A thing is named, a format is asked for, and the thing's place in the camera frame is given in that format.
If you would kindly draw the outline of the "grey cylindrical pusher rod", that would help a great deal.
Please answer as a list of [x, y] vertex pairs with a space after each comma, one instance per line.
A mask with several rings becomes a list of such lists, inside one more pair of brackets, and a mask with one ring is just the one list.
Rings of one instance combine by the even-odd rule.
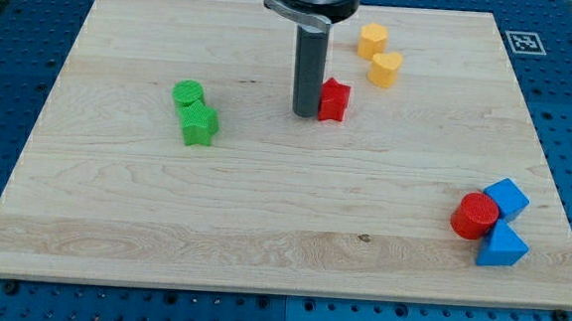
[[318, 114], [328, 40], [323, 31], [297, 27], [292, 109], [303, 118]]

